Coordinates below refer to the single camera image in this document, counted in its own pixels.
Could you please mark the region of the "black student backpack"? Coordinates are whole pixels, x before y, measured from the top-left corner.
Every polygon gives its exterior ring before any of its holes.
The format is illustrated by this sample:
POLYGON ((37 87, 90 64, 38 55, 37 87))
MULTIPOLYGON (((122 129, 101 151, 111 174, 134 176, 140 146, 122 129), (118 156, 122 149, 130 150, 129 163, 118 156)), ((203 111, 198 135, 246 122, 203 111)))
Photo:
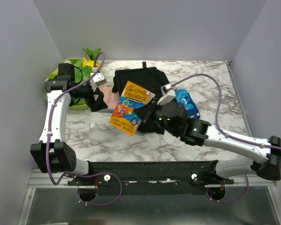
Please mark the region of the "black student backpack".
MULTIPOLYGON (((128 81, 131 81, 155 94, 155 97, 147 104, 148 106, 153 106, 154 108, 156 106, 157 100, 162 96, 161 87, 166 84, 169 84, 169 80, 164 72, 158 70, 155 67, 146 67, 146 63, 143 63, 143 68, 122 69, 115 71, 112 92, 118 92, 119 96, 121 96, 124 87, 128 81)), ((157 133, 163 135, 164 129, 161 129, 161 131, 140 132, 157 133)))

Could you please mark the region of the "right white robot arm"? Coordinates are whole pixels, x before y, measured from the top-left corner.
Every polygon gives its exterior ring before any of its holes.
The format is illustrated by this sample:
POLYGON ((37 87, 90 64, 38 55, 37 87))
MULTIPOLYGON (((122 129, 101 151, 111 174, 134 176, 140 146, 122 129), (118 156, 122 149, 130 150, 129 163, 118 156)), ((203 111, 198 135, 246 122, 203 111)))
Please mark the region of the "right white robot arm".
POLYGON ((207 121, 190 118, 186 109, 174 101, 165 105, 150 103, 134 109, 134 113, 143 123, 153 122, 188 145, 214 147, 243 156, 218 162, 207 170, 210 183, 248 174, 270 181, 281 179, 281 139, 277 136, 262 139, 221 130, 207 121))

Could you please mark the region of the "blue patterned pencil case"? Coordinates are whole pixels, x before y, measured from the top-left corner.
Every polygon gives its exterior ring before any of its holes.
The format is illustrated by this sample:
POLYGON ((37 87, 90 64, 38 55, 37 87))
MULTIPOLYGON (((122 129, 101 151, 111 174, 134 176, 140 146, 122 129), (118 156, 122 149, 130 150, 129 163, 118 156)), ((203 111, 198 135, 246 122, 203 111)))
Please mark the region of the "blue patterned pencil case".
POLYGON ((189 118, 199 119, 200 112, 197 106, 195 105, 194 101, 192 100, 188 91, 184 89, 176 89, 175 94, 176 94, 175 99, 178 105, 186 110, 189 118))

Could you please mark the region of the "orange treehouse book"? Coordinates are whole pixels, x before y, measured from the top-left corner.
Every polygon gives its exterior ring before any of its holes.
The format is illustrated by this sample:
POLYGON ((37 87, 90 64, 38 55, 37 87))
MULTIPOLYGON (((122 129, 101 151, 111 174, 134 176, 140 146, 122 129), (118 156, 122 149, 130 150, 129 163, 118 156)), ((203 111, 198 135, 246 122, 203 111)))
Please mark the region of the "orange treehouse book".
POLYGON ((141 124, 141 119, 134 110, 147 105, 154 97, 153 92, 128 81, 112 113, 109 124, 129 136, 133 136, 141 124))

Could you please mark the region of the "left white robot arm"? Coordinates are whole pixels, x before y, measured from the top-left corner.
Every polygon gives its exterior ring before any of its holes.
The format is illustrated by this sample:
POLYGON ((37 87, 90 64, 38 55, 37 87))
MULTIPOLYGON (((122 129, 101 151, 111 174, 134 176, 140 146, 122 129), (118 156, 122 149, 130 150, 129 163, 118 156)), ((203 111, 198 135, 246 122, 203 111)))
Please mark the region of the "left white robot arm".
POLYGON ((58 74, 45 83, 47 112, 38 143, 32 144, 30 153, 42 173, 75 173, 84 185, 94 181, 89 163, 77 158, 75 151, 65 142, 67 111, 74 99, 83 99, 93 112, 107 108, 104 94, 93 81, 76 82, 75 66, 60 63, 58 74))

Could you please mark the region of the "pink notebook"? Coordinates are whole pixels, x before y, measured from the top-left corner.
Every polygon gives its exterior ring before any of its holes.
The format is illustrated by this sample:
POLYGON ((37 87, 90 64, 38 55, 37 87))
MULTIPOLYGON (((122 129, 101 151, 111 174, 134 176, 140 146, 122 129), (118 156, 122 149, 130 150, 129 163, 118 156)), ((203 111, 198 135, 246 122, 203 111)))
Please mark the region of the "pink notebook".
POLYGON ((118 92, 113 93, 111 86, 99 86, 100 91, 104 94, 104 102, 107 104, 106 109, 99 110, 100 113, 113 113, 118 101, 118 92))

